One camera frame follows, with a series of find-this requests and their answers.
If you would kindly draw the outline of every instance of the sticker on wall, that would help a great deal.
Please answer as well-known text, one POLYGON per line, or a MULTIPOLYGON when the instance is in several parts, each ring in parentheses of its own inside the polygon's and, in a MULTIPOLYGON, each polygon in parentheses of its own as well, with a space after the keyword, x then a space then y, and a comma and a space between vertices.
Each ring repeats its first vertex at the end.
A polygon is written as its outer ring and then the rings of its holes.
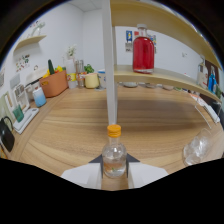
POLYGON ((126 31, 126 40, 127 40, 127 43, 128 41, 132 43, 132 31, 129 31, 129 30, 126 31))
POLYGON ((133 45, 132 45, 132 43, 125 43, 125 51, 126 52, 133 52, 133 45))
POLYGON ((134 31, 134 38, 136 39, 139 36, 139 31, 134 31))
POLYGON ((156 35, 147 34, 150 40, 153 42, 154 46, 156 46, 156 35))
POLYGON ((30 67, 29 57, 30 55, 27 54, 25 56, 22 55, 22 57, 19 58, 16 62, 16 72, 20 72, 23 69, 30 67))
POLYGON ((0 87, 4 84, 5 66, 0 71, 0 87))

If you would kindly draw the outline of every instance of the orange bottle cap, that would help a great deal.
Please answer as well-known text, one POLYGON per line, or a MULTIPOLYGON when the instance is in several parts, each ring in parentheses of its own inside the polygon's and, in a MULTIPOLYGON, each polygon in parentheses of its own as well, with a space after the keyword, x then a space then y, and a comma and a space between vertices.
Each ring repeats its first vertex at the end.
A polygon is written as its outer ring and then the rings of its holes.
POLYGON ((117 138, 121 136, 121 126, 118 124, 111 124, 107 126, 107 134, 109 137, 117 138))

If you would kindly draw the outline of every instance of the yellow cup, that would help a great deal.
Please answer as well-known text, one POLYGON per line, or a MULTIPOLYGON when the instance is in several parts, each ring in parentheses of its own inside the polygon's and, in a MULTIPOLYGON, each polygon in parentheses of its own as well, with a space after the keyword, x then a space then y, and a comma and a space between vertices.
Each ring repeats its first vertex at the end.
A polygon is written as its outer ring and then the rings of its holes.
POLYGON ((76 74, 75 73, 67 74, 67 80, 68 81, 76 81, 76 74))
POLYGON ((99 86, 99 78, 97 73, 89 73, 85 75, 85 86, 86 88, 93 89, 99 86))

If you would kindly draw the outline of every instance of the wooden shelf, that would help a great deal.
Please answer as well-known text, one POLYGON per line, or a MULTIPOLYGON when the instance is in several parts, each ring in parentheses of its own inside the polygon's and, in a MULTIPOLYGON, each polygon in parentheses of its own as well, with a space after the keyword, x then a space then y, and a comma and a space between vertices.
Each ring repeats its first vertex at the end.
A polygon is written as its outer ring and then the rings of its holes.
POLYGON ((203 54, 205 59, 221 66, 209 44, 194 28, 176 15, 154 5, 134 0, 110 0, 112 26, 137 27, 144 23, 149 30, 170 36, 203 54))
POLYGON ((141 74, 133 72, 131 65, 115 65, 114 80, 115 82, 144 82, 181 87, 222 102, 215 94, 198 86, 194 79, 165 69, 155 68, 152 74, 141 74))
POLYGON ((34 43, 38 43, 39 41, 41 41, 43 38, 45 38, 47 35, 41 35, 41 36, 35 36, 35 37, 30 37, 30 38, 27 38, 25 40, 22 40, 20 41, 15 50, 19 49, 19 48, 22 48, 26 45, 29 45, 29 44, 34 44, 34 43))

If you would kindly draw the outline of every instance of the glass jar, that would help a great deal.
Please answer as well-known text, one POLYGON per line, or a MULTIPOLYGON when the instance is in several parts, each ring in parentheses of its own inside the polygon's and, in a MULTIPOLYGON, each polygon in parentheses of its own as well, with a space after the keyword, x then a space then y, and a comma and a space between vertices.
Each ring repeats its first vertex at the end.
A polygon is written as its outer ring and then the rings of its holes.
POLYGON ((133 42, 133 71, 152 73, 154 70, 154 44, 147 37, 147 26, 138 24, 139 36, 133 42))
POLYGON ((108 143, 102 150, 103 170, 111 178, 120 177, 126 169, 127 152, 120 142, 121 126, 112 124, 107 127, 108 143))

